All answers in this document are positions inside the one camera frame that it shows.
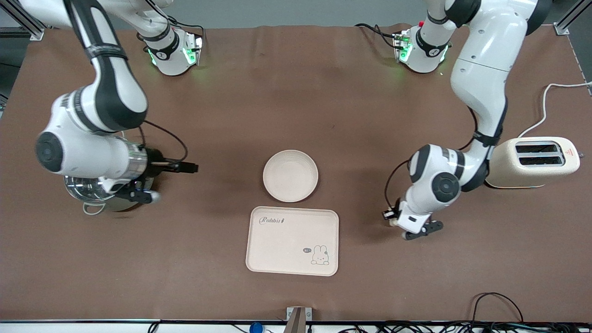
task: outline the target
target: brown table mat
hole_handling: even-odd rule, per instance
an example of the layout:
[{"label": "brown table mat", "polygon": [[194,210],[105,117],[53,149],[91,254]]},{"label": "brown table mat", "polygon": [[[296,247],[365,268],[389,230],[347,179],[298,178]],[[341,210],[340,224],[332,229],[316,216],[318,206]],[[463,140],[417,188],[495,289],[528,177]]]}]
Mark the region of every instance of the brown table mat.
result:
[{"label": "brown table mat", "polygon": [[[95,74],[71,31],[46,31],[29,46],[0,120],[0,318],[274,319],[306,305],[322,320],[466,319],[473,296],[487,291],[510,296],[528,321],[591,318],[587,159],[540,189],[463,194],[435,214],[445,228],[427,238],[406,242],[381,219],[395,165],[426,143],[457,148],[470,138],[471,115],[449,84],[466,28],[427,75],[395,64],[368,30],[259,27],[208,30],[201,66],[167,77],[135,34],[118,33],[148,119],[183,138],[200,172],[160,176],[158,204],[85,216],[33,148],[53,100]],[[582,81],[567,37],[548,26],[528,37],[507,83],[503,140],[537,121],[546,84]],[[585,88],[551,91],[548,119],[530,134],[565,136],[587,153],[591,107]],[[146,132],[168,156],[182,153],[166,134]],[[318,188],[304,202],[279,203],[263,187],[265,162],[284,149],[318,165]],[[395,176],[393,200],[409,185]],[[337,274],[249,271],[256,206],[336,211]],[[516,317],[491,299],[478,319]]]}]

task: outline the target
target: blue object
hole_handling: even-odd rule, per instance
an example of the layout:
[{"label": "blue object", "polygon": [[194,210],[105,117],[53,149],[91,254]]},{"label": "blue object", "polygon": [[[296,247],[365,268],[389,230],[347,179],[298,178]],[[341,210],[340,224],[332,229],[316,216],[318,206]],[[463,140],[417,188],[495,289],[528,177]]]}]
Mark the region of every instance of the blue object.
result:
[{"label": "blue object", "polygon": [[263,333],[263,325],[260,322],[254,322],[249,327],[249,333]]}]

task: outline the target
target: white robotic arm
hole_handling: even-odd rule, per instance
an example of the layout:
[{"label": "white robotic arm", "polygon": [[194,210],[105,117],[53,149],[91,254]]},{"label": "white robotic arm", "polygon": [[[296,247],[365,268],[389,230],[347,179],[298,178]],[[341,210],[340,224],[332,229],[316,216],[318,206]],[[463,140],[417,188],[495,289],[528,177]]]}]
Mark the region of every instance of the white robotic arm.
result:
[{"label": "white robotic arm", "polygon": [[37,159],[55,174],[99,178],[107,193],[126,197],[134,192],[126,198],[150,203],[157,198],[154,192],[135,193],[135,188],[118,192],[140,177],[155,177],[162,171],[196,172],[197,166],[181,161],[169,164],[156,149],[114,135],[144,122],[146,96],[99,2],[63,0],[63,8],[96,77],[92,84],[53,103],[49,124],[37,139]]},{"label": "white robotic arm", "polygon": [[[179,75],[196,65],[202,38],[170,25],[161,8],[173,0],[98,0],[106,12],[136,29],[148,46],[154,65],[165,75]],[[21,0],[38,20],[61,28],[72,28],[62,0]]]},{"label": "white robotic arm", "polygon": [[446,16],[444,0],[424,0],[427,16],[423,25],[402,31],[403,50],[395,51],[397,60],[418,73],[429,73],[444,60],[450,37],[456,26]]},{"label": "white robotic arm", "polygon": [[546,1],[446,0],[447,17],[470,30],[452,69],[451,84],[475,113],[477,130],[466,153],[426,145],[411,157],[408,168],[413,185],[395,207],[384,212],[392,226],[407,231],[407,239],[426,233],[432,213],[454,203],[461,191],[483,184],[507,111],[507,76],[524,37],[531,32],[527,21],[540,25],[548,6],[538,4]]}]

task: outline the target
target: tray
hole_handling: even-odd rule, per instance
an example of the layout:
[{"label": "tray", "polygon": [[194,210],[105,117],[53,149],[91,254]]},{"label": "tray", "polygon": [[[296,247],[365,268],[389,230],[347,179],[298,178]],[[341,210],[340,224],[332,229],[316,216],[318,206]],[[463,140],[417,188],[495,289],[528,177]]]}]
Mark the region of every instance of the tray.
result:
[{"label": "tray", "polygon": [[254,272],[332,276],[339,216],[332,210],[257,207],[251,212],[246,265]]}]

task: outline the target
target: metal frame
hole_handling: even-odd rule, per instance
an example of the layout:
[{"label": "metal frame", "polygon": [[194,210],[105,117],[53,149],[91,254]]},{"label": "metal frame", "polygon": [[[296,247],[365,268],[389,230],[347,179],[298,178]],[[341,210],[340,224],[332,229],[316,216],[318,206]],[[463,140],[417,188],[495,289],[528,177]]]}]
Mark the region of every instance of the metal frame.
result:
[{"label": "metal frame", "polygon": [[569,35],[567,27],[592,4],[592,0],[578,0],[559,21],[553,23],[557,36]]},{"label": "metal frame", "polygon": [[[290,306],[286,308],[286,320],[290,320],[290,316],[295,308],[300,308],[299,306]],[[306,320],[311,321],[313,320],[313,308],[304,308],[304,313],[306,314]]]},{"label": "metal frame", "polygon": [[[31,16],[16,0],[0,0],[0,8],[4,9],[13,20],[18,22],[30,35],[30,40],[41,40],[43,30],[49,28],[38,19]],[[25,37],[24,30],[19,28],[0,29],[0,37]]]},{"label": "metal frame", "polygon": [[2,118],[2,114],[4,113],[4,109],[6,108],[7,102],[8,102],[7,98],[0,96],[0,119]]}]

